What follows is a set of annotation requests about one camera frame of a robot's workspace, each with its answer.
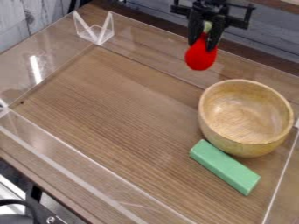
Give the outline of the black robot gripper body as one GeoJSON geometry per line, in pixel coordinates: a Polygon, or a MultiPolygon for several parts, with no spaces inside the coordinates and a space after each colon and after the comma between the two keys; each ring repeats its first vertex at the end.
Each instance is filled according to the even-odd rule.
{"type": "Polygon", "coordinates": [[[188,21],[215,22],[218,19],[224,27],[248,28],[255,5],[248,0],[194,0],[191,6],[180,4],[182,0],[172,0],[171,13],[186,16],[188,21]]]}

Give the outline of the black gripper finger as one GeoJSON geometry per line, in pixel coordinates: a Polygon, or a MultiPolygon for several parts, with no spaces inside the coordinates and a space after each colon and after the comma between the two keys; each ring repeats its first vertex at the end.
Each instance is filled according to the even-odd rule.
{"type": "Polygon", "coordinates": [[[204,29],[204,23],[200,15],[192,12],[188,19],[188,44],[192,46],[200,37],[204,29]]]}
{"type": "Polygon", "coordinates": [[[226,29],[226,18],[222,15],[218,15],[211,20],[211,29],[206,40],[206,48],[208,52],[211,52],[218,46],[224,29],[226,29]]]}

